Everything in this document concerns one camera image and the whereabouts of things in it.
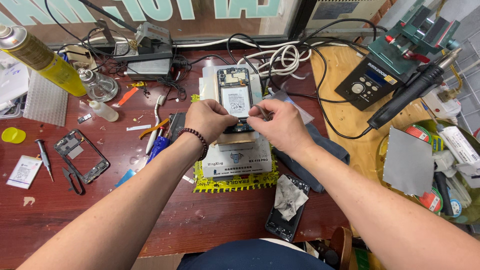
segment blue handle tool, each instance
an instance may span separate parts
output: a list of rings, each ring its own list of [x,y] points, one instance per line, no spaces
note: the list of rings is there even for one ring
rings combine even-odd
[[[148,157],[147,164],[156,157],[162,150],[170,145],[170,139],[159,136],[154,142],[152,147],[152,153]]]

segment dropper bottle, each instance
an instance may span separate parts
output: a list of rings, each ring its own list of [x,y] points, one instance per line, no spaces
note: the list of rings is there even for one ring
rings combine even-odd
[[[107,121],[115,122],[119,118],[119,113],[110,108],[107,104],[95,100],[87,101],[90,103],[89,106],[93,109],[93,112],[96,115],[105,118]]]

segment red knob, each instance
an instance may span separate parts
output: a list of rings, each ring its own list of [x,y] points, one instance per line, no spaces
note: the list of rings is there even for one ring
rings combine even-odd
[[[388,42],[388,43],[390,43],[390,42],[393,41],[393,37],[392,37],[392,36],[386,36],[386,37],[385,37],[385,41]]]

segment cup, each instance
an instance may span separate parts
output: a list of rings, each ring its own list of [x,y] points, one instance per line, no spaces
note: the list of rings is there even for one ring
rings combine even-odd
[[[25,140],[26,133],[25,131],[14,128],[14,127],[9,127],[5,129],[2,134],[1,134],[1,139],[4,142],[7,143],[14,143],[14,144],[19,144]]]

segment tweezers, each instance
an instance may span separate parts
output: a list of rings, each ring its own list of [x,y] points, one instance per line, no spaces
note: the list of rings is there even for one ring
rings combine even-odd
[[[265,113],[264,109],[258,106],[257,104],[255,104],[254,106],[257,107],[260,110],[260,112],[264,115],[265,120],[270,121],[273,119],[273,117],[270,115],[271,113],[268,113],[268,114]]]

